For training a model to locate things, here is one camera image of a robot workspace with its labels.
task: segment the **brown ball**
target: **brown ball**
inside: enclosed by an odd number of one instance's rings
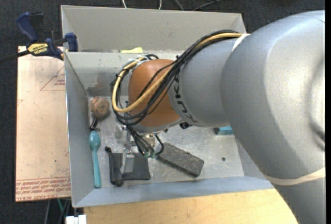
[[[105,117],[109,111],[109,102],[104,97],[94,97],[89,104],[89,109],[94,113],[96,118]]]

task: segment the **power strip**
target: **power strip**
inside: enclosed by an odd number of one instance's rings
[[[66,224],[87,224],[86,215],[68,216],[66,217]]]

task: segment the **plastic spoon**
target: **plastic spoon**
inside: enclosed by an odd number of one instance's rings
[[[93,171],[94,171],[94,186],[96,188],[101,187],[101,177],[99,170],[99,161],[97,151],[101,145],[99,134],[95,131],[91,131],[89,134],[89,145],[92,149],[92,158],[93,158]]]

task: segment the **cable bundle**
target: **cable bundle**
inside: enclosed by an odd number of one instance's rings
[[[141,122],[147,115],[151,114],[156,109],[157,105],[153,109],[151,109],[151,107],[158,100],[164,89],[167,89],[168,91],[168,89],[171,87],[172,82],[174,81],[174,77],[179,73],[181,67],[185,63],[189,62],[191,58],[194,57],[199,51],[214,42],[226,40],[229,38],[238,38],[240,36],[241,34],[235,31],[222,30],[202,37],[196,43],[190,46],[182,55],[177,56],[177,59],[173,63],[160,68],[144,87],[143,91],[141,91],[137,100],[125,108],[121,106],[120,102],[121,83],[123,79],[129,73],[129,71],[132,70],[135,66],[137,66],[138,63],[141,63],[141,61],[152,59],[152,57],[158,59],[158,57],[152,54],[146,55],[144,57],[139,57],[136,60],[124,65],[124,67],[116,75],[115,80],[111,83],[113,111],[118,121],[127,127],[128,131],[133,136],[133,139],[136,142],[139,151],[143,155],[145,155],[145,157],[154,157],[155,155],[160,154],[163,148],[161,148],[161,151],[159,151],[158,153],[155,153],[154,148],[144,139],[143,135],[140,135],[134,129],[134,125]],[[158,76],[160,72],[166,68],[168,68],[167,71],[162,76],[160,76],[160,78],[152,85],[152,82],[155,80],[156,76]],[[147,98],[147,96],[150,96],[150,99],[146,107],[139,113],[131,115],[129,112],[135,109],[138,105],[140,105],[143,100]],[[156,139],[160,142],[161,146],[163,146],[157,135]]]

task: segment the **yellow tag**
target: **yellow tag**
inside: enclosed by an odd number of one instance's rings
[[[48,45],[46,43],[37,43],[37,44],[32,44],[29,46],[27,49],[29,50],[30,53],[33,53],[34,55],[38,55],[42,52],[47,51]]]
[[[122,50],[121,53],[143,53],[143,49],[138,47],[131,50]]]

